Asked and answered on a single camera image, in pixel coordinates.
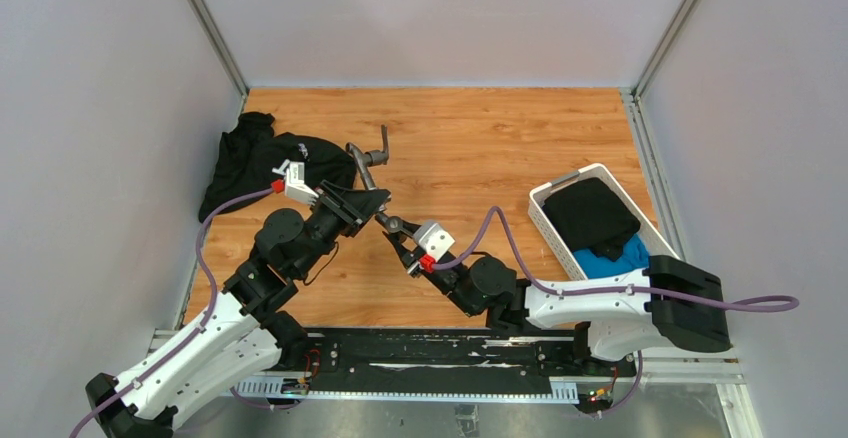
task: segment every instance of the plastic basket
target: plastic basket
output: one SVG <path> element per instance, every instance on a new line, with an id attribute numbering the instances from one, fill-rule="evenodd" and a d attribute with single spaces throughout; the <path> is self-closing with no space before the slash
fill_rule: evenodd
<path id="1" fill-rule="evenodd" d="M 595 163 L 561 176 L 555 180 L 549 181 L 542 186 L 533 188 L 530 192 L 530 208 L 528 210 L 530 219 L 533 220 L 533 223 L 536 224 L 536 228 L 538 228 L 539 232 L 542 233 L 542 236 L 545 238 L 548 246 L 551 247 L 554 255 L 556 255 L 557 260 L 559 260 L 559 263 L 565 269 L 565 272 L 568 273 L 569 278 L 572 280 L 587 279 L 586 274 L 583 273 L 583 269 L 580 268 L 580 265 L 577 264 L 577 260 L 574 259 L 574 255 L 571 254 L 571 250 L 565 246 L 565 241 L 563 241 L 562 237 L 559 236 L 551 224 L 551 220 L 549 220 L 542 211 L 542 205 L 545 204 L 545 200 L 547 200 L 552 194 L 587 178 L 600 178 L 601 181 L 603 181 L 613 192 L 615 192 L 616 195 L 618 195 L 619 198 L 621 198 L 621 201 L 624 202 L 630 212 L 633 213 L 633 216 L 639 219 L 642 226 L 639 228 L 638 235 L 645 244 L 645 248 L 648 249 L 649 254 L 668 255 L 678 258 L 677 253 L 668 246 L 668 243 L 665 239 L 663 239 L 659 231 L 657 231 L 657 229 L 654 228 L 654 225 L 648 221 L 648 218 L 644 213 L 642 213 L 642 210 L 636 206 L 636 203 L 634 203 L 627 192 L 624 191 L 624 188 L 621 187 L 615 177 L 612 176 L 609 169 L 600 163 Z"/>

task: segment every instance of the black garment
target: black garment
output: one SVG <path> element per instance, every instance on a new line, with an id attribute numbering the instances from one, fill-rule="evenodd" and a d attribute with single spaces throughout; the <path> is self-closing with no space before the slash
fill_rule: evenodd
<path id="1" fill-rule="evenodd" d="M 624 245 L 641 223 L 599 178 L 589 178 L 552 194 L 542 206 L 565 245 L 589 248 L 595 256 L 621 258 Z"/>
<path id="2" fill-rule="evenodd" d="M 272 181 L 282 178 L 271 169 L 285 160 L 306 164 L 305 181 L 310 187 L 318 186 L 322 180 L 345 188 L 353 186 L 356 165 L 344 150 L 321 138 L 291 133 L 274 136 L 273 122 L 274 117 L 269 114 L 243 113 L 233 131 L 221 133 L 215 174 L 197 215 L 201 222 L 228 200 L 270 188 Z M 241 202 L 222 213 L 258 200 Z"/>

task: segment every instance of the metal frame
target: metal frame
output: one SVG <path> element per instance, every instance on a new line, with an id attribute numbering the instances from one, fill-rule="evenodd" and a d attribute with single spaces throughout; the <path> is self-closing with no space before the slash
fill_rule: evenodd
<path id="1" fill-rule="evenodd" d="M 716 385 L 716 391 L 730 436 L 762 438 L 763 432 L 748 395 L 748 385 Z"/>
<path id="2" fill-rule="evenodd" d="M 680 6 L 674 14 L 674 18 L 672 18 L 671 23 L 668 24 L 668 28 L 666 28 L 665 33 L 663 33 L 662 38 L 660 38 L 660 42 L 654 50 L 654 53 L 651 55 L 651 58 L 648 60 L 648 64 L 645 65 L 645 69 L 642 71 L 642 74 L 639 76 L 639 80 L 633 87 L 633 96 L 637 99 L 645 94 L 645 91 L 648 89 L 648 86 L 650 86 L 654 76 L 656 76 L 657 70 L 662 64 L 663 59 L 666 54 L 668 54 L 669 49 L 671 49 L 671 46 L 677 39 L 680 30 L 683 29 L 683 26 L 686 24 L 686 20 L 689 18 L 690 13 L 697 3 L 698 0 L 683 0 L 680 3 Z"/>
<path id="3" fill-rule="evenodd" d="M 206 32 L 206 36 L 209 38 L 212 48 L 221 60 L 221 65 L 224 67 L 224 70 L 233 82 L 233 86 L 235 86 L 236 90 L 241 95 L 242 101 L 246 100 L 247 93 L 250 91 L 250 88 L 247 86 L 247 82 L 241 74 L 235 58 L 233 58 L 232 53 L 230 53 L 230 49 L 227 47 L 224 37 L 218 30 L 218 26 L 215 24 L 215 20 L 209 12 L 209 7 L 206 6 L 206 2 L 204 0 L 188 0 L 188 2 L 191 5 L 192 10 L 194 10 L 194 14 L 197 16 L 197 21 L 200 22 L 200 26 L 202 26 L 203 31 Z"/>
<path id="4" fill-rule="evenodd" d="M 639 164 L 642 166 L 648 192 L 657 212 L 660 230 L 668 240 L 669 245 L 682 260 L 685 260 L 687 249 L 677 228 L 677 207 L 669 194 L 665 173 L 660 165 L 660 160 L 657 159 L 653 145 L 655 140 L 650 125 L 642 114 L 640 101 L 634 98 L 632 91 L 627 88 L 622 88 L 620 91 L 624 111 L 627 114 L 627 122 L 630 125 L 630 132 L 633 135 L 633 142 L 639 155 Z"/>

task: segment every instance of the cable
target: cable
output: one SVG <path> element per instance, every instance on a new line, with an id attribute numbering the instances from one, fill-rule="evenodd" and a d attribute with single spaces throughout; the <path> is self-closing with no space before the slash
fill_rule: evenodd
<path id="1" fill-rule="evenodd" d="M 337 241 L 336 246 L 333 248 L 333 256 L 331 256 L 330 259 L 326 263 L 324 263 L 324 266 L 322 266 L 321 269 L 318 270 L 318 273 L 315 273 L 315 276 L 312 277 L 312 281 L 307 283 L 306 280 L 303 280 L 303 286 L 309 286 L 312 283 L 315 283 L 315 280 L 318 279 L 318 275 L 320 275 L 321 272 L 324 271 L 324 268 L 330 266 L 330 263 L 333 262 L 333 260 L 336 258 L 336 255 L 338 255 L 338 254 L 339 254 L 339 242 Z"/>
<path id="2" fill-rule="evenodd" d="M 489 212 L 486 214 L 486 218 L 483 220 L 483 224 L 480 226 L 480 231 L 477 232 L 477 236 L 474 238 L 474 241 L 471 242 L 471 245 L 462 252 L 456 259 L 448 261 L 446 263 L 435 263 L 433 264 L 434 270 L 447 270 L 453 268 L 454 266 L 462 263 L 463 260 L 471 256 L 471 253 L 477 248 L 480 244 L 480 241 L 483 240 L 483 235 L 486 234 L 486 231 L 489 228 L 489 224 L 492 221 L 492 216 L 497 213 L 501 219 L 501 224 L 503 225 L 504 232 L 506 233 L 506 238 L 509 241 L 509 246 L 512 248 L 512 254 L 515 255 L 516 261 L 518 261 L 518 266 L 521 268 L 521 271 L 524 272 L 524 275 L 530 280 L 530 283 L 533 284 L 536 288 L 544 291 L 545 293 L 549 293 L 551 295 L 558 296 L 584 296 L 584 295 L 595 295 L 601 293 L 650 293 L 653 295 L 665 296 L 668 298 L 674 298 L 677 300 L 689 301 L 692 303 L 698 303 L 701 305 L 711 306 L 713 308 L 718 308 L 721 310 L 728 311 L 744 311 L 749 313 L 777 313 L 781 311 L 789 311 L 798 307 L 800 302 L 798 298 L 794 296 L 788 295 L 768 295 L 768 296 L 758 296 L 754 298 L 746 298 L 744 300 L 735 301 L 733 303 L 727 303 L 724 301 L 711 300 L 709 298 L 702 298 L 700 296 L 694 296 L 687 293 L 681 293 L 679 291 L 673 290 L 665 290 L 662 288 L 653 288 L 649 286 L 602 286 L 598 288 L 590 288 L 586 290 L 557 290 L 555 288 L 551 288 L 543 285 L 537 280 L 530 270 L 527 269 L 527 265 L 524 263 L 524 260 L 521 258 L 521 254 L 518 253 L 518 247 L 515 245 L 515 239 L 512 236 L 512 231 L 509 229 L 509 224 L 506 221 L 506 216 L 504 216 L 503 210 L 498 206 L 493 206 L 489 209 Z M 759 303 L 769 303 L 769 302 L 781 302 L 780 304 L 775 305 L 759 305 Z"/>
<path id="3" fill-rule="evenodd" d="M 624 395 L 624 398 L 615 402 L 611 407 L 609 407 L 608 410 L 604 412 L 599 412 L 598 418 L 602 418 L 614 412 L 615 410 L 621 409 L 621 407 L 623 407 L 628 401 L 630 401 L 630 398 L 633 398 L 633 393 L 636 392 L 636 389 L 639 388 L 639 383 L 642 382 L 642 369 L 645 367 L 645 363 L 642 359 L 641 350 L 636 352 L 636 365 L 638 366 L 638 368 L 636 369 L 636 377 L 633 379 L 633 386 L 631 386 L 630 389 L 627 390 L 627 394 Z"/>
<path id="4" fill-rule="evenodd" d="M 321 352 L 316 350 L 315 348 L 309 350 L 309 353 L 315 353 L 315 371 L 312 372 L 312 379 L 318 376 L 318 371 L 321 370 Z"/>
<path id="5" fill-rule="evenodd" d="M 159 359 L 156 363 L 150 366 L 144 373 L 138 375 L 133 382 L 143 383 L 144 380 L 150 377 L 153 373 L 156 372 L 159 368 L 162 367 L 165 363 L 171 361 L 171 359 L 176 356 L 180 351 L 182 351 L 192 340 L 194 340 L 197 335 L 200 334 L 200 330 L 206 326 L 207 323 L 212 319 L 213 311 L 215 310 L 215 302 L 218 299 L 218 284 L 215 282 L 215 277 L 212 275 L 212 271 L 209 269 L 209 266 L 206 265 L 206 261 L 203 259 L 203 237 L 206 235 L 206 231 L 209 229 L 209 225 L 212 224 L 212 218 L 214 218 L 221 211 L 237 204 L 242 201 L 252 200 L 254 198 L 261 198 L 266 195 L 270 195 L 273 193 L 272 188 L 268 188 L 267 190 L 257 191 L 255 193 L 248 193 L 243 196 L 239 196 L 237 198 L 233 198 L 225 203 L 223 203 L 218 208 L 215 208 L 212 213 L 209 213 L 209 216 L 203 220 L 203 224 L 200 226 L 200 231 L 197 232 L 197 239 L 194 243 L 194 251 L 197 255 L 197 262 L 200 265 L 200 268 L 206 273 L 206 277 L 209 279 L 209 304 L 206 306 L 206 313 L 203 315 L 203 318 L 200 320 L 200 325 L 195 327 L 191 333 L 189 333 L 183 341 L 181 341 L 177 346 L 174 347 L 171 351 L 165 354 L 162 358 Z M 103 410 L 108 408 L 112 403 L 123 398 L 127 393 L 132 391 L 133 384 L 132 382 L 127 386 L 121 388 L 114 395 L 104 400 L 103 403 L 97 405 L 91 412 L 85 415 L 82 420 L 71 430 L 71 434 L 69 438 L 76 438 L 80 431 L 82 431 L 83 427 L 91 421 L 92 418 L 99 415 Z"/>
<path id="6" fill-rule="evenodd" d="M 292 409 L 295 406 L 300 404 L 300 401 L 298 401 L 297 403 L 292 403 L 291 405 L 272 405 L 270 403 L 266 403 L 266 404 L 255 403 L 255 402 L 250 401 L 247 398 L 241 396 L 239 394 L 239 392 L 236 391 L 235 387 L 230 388 L 230 393 L 232 393 L 233 397 L 235 397 L 235 399 L 237 399 L 238 401 L 244 403 L 245 405 L 247 405 L 251 408 L 256 408 L 258 410 L 265 410 L 265 411 L 289 410 L 289 409 Z"/>

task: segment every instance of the purple cable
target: purple cable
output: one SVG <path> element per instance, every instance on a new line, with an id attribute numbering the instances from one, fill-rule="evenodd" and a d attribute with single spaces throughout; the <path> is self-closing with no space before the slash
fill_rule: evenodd
<path id="1" fill-rule="evenodd" d="M 615 404 L 613 404 L 611 407 L 609 407 L 609 409 L 607 409 L 605 411 L 601 411 L 600 413 L 591 414 L 591 415 L 579 414 L 579 415 L 566 415 L 565 417 L 569 418 L 569 419 L 600 420 L 600 419 L 604 418 L 605 416 L 609 415 L 610 413 L 621 409 L 621 407 L 623 407 L 625 404 L 627 404 L 628 401 L 630 401 L 630 398 L 633 397 L 633 393 L 635 393 L 636 389 L 639 388 L 639 383 L 642 382 L 642 368 L 644 367 L 644 362 L 642 360 L 642 351 L 641 350 L 636 352 L 636 363 L 638 365 L 638 368 L 636 369 L 636 377 L 633 379 L 633 385 L 630 387 L 629 390 L 627 390 L 627 394 L 624 395 L 624 397 L 622 399 L 616 401 Z"/>
<path id="2" fill-rule="evenodd" d="M 504 227 L 504 232 L 506 233 L 506 238 L 509 240 L 509 246 L 512 248 L 512 254 L 515 255 L 516 261 L 518 261 L 518 266 L 521 268 L 521 271 L 524 272 L 524 276 L 530 280 L 530 283 L 533 284 L 536 288 L 544 291 L 545 293 L 549 293 L 551 295 L 558 296 L 583 296 L 583 295 L 595 295 L 600 293 L 650 293 L 653 295 L 665 296 L 668 298 L 675 298 L 678 300 L 689 301 L 692 303 L 698 303 L 701 305 L 711 306 L 713 308 L 718 308 L 721 310 L 728 311 L 745 311 L 748 313 L 777 313 L 781 311 L 789 311 L 794 308 L 797 308 L 800 302 L 798 298 L 794 296 L 788 295 L 768 295 L 768 296 L 757 296 L 754 298 L 746 298 L 744 300 L 735 301 L 733 303 L 727 303 L 724 301 L 711 300 L 709 298 L 702 298 L 700 296 L 690 295 L 688 293 L 681 293 L 679 291 L 672 290 L 664 290 L 661 288 L 652 288 L 648 286 L 602 286 L 598 288 L 590 288 L 587 290 L 557 290 L 555 288 L 547 287 L 539 282 L 530 270 L 527 269 L 527 265 L 524 263 L 524 260 L 521 258 L 521 255 L 518 253 L 518 247 L 515 245 L 515 239 L 512 236 L 512 231 L 509 229 L 509 224 L 506 222 L 506 216 L 504 216 L 503 210 L 501 210 L 498 206 L 493 206 L 489 208 L 489 212 L 486 214 L 486 218 L 483 220 L 483 224 L 480 226 L 480 231 L 477 232 L 477 236 L 474 238 L 474 241 L 471 242 L 471 245 L 467 250 L 462 252 L 456 259 L 448 261 L 446 263 L 436 263 L 433 265 L 434 270 L 447 270 L 453 268 L 454 266 L 460 264 L 471 256 L 471 253 L 477 249 L 477 246 L 483 240 L 483 235 L 486 234 L 486 231 L 489 229 L 489 224 L 492 221 L 492 216 L 497 213 L 501 219 L 501 224 Z M 767 303 L 767 302 L 781 302 L 777 305 L 768 305 L 768 306 L 755 306 L 757 303 Z"/>
<path id="3" fill-rule="evenodd" d="M 256 408 L 256 409 L 259 409 L 259 410 L 265 410 L 265 411 L 274 411 L 274 410 L 290 410 L 290 409 L 292 409 L 292 408 L 294 408 L 295 406 L 297 406 L 297 405 L 299 405 L 299 404 L 300 404 L 300 401 L 298 401 L 297 403 L 292 403 L 291 405 L 272 405 L 272 404 L 270 404 L 270 403 L 265 403 L 265 404 L 263 404 L 263 403 L 254 403 L 254 402 L 252 402 L 252 401 L 248 400 L 247 398 L 245 398 L 245 397 L 241 396 L 241 395 L 239 394 L 239 392 L 238 392 L 238 391 L 236 391 L 235 387 L 230 388 L 230 393 L 232 393 L 232 394 L 233 394 L 233 396 L 235 397 L 235 399 L 237 399 L 238 401 L 240 401 L 240 402 L 244 403 L 245 405 L 247 405 L 247 406 L 249 406 L 249 407 L 251 407 L 251 408 Z"/>
<path id="4" fill-rule="evenodd" d="M 203 259 L 203 237 L 205 236 L 206 231 L 209 229 L 209 225 L 212 223 L 212 218 L 214 218 L 215 215 L 217 215 L 218 213 L 224 211 L 225 209 L 227 209 L 227 208 L 229 208 L 229 207 L 231 207 L 231 206 L 233 206 L 237 203 L 241 203 L 242 201 L 251 200 L 253 198 L 261 198 L 263 196 L 270 195 L 273 192 L 274 192 L 274 190 L 272 188 L 268 188 L 267 190 L 257 191 L 255 193 L 248 193 L 246 195 L 239 196 L 237 198 L 233 198 L 232 200 L 225 202 L 224 204 L 222 204 L 218 208 L 215 208 L 215 210 L 213 210 L 212 213 L 209 213 L 209 216 L 207 216 L 206 219 L 203 220 L 203 224 L 200 226 L 200 231 L 197 232 L 197 240 L 195 241 L 195 245 L 194 245 L 194 251 L 197 254 L 197 262 L 200 265 L 200 268 L 203 270 L 203 272 L 206 273 L 206 277 L 209 279 L 209 295 L 210 295 L 209 296 L 209 304 L 206 306 L 206 310 L 207 310 L 206 313 L 203 315 L 203 318 L 200 320 L 200 327 L 201 328 L 206 326 L 206 324 L 209 322 L 209 320 L 212 319 L 212 312 L 215 309 L 215 302 L 218 299 L 218 284 L 215 282 L 215 277 L 212 275 L 212 271 L 209 269 L 209 267 L 206 265 L 206 261 Z M 148 368 L 147 371 L 138 375 L 138 377 L 136 377 L 136 380 L 139 383 L 143 383 L 144 380 L 149 378 L 150 375 L 155 373 L 156 370 L 158 370 L 159 368 L 162 367 L 162 365 L 171 361 L 171 359 L 174 356 L 176 356 L 180 351 L 182 351 L 186 346 L 188 346 L 188 344 L 191 343 L 191 341 L 194 340 L 194 338 L 199 334 L 200 334 L 200 328 L 196 327 L 195 329 L 193 329 L 191 331 L 191 333 L 188 334 L 188 336 L 185 337 L 185 339 L 182 342 L 180 342 L 180 344 L 175 346 L 173 350 L 166 353 L 165 356 L 163 356 L 162 358 L 159 359 L 159 361 L 157 361 L 156 363 L 151 365 L 151 367 Z M 130 390 L 132 390 L 132 389 L 133 389 L 133 385 L 132 385 L 132 383 L 130 383 L 127 386 L 123 387 L 118 392 L 116 392 L 114 395 L 112 395 L 109 399 L 103 401 L 103 403 L 99 404 L 96 408 L 91 410 L 90 413 L 85 415 L 82 418 L 82 420 L 80 420 L 80 422 L 77 423 L 77 426 L 75 426 L 74 429 L 71 431 L 69 438 L 76 438 L 77 435 L 79 435 L 80 431 L 82 431 L 83 427 L 89 421 L 91 421 L 92 418 L 99 415 L 101 412 L 103 412 L 103 410 L 108 408 L 109 405 L 111 405 L 112 403 L 123 398 L 124 395 L 129 393 Z"/>

